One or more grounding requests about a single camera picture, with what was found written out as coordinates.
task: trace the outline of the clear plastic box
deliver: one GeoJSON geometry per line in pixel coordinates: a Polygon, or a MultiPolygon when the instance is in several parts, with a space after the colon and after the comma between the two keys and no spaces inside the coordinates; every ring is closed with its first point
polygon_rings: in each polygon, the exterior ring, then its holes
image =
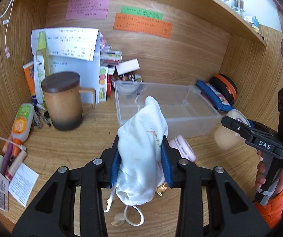
{"type": "Polygon", "coordinates": [[[116,81],[116,110],[121,126],[145,106],[148,96],[158,101],[170,139],[179,134],[183,137],[208,134],[221,117],[194,86],[116,81]]]}

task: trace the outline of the human hand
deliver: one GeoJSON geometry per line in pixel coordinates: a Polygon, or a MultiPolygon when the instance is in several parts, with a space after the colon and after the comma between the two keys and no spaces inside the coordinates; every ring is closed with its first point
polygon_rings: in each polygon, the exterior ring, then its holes
{"type": "MultiPolygon", "coordinates": [[[[257,153],[262,158],[262,151],[257,151],[257,153]]],[[[261,188],[262,184],[265,183],[265,177],[263,174],[266,171],[265,165],[262,160],[259,162],[257,169],[258,169],[258,172],[256,175],[255,187],[261,188]]],[[[273,195],[277,195],[281,191],[283,191],[283,169],[281,171],[280,178],[278,180],[278,185],[276,186],[275,192],[273,193],[273,195]]]]}

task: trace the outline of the pink note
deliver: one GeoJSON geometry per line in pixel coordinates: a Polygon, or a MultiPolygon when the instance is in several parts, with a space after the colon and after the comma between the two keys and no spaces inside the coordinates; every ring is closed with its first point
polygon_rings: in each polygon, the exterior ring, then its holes
{"type": "Polygon", "coordinates": [[[69,0],[66,20],[106,19],[109,0],[69,0]]]}

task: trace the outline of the pink round container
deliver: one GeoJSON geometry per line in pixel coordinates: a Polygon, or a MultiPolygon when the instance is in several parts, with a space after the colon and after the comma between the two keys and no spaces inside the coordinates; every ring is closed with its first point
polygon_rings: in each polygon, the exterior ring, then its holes
{"type": "Polygon", "coordinates": [[[196,156],[194,155],[191,146],[181,135],[170,140],[169,145],[171,148],[178,149],[182,158],[195,162],[196,156]]]}

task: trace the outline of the wooden mug lid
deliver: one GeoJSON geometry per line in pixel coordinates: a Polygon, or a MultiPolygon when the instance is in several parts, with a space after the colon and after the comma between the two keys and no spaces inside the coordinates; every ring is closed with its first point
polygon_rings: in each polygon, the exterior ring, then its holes
{"type": "Polygon", "coordinates": [[[76,87],[80,83],[80,75],[72,71],[63,71],[46,77],[41,82],[44,92],[63,92],[76,87]]]}

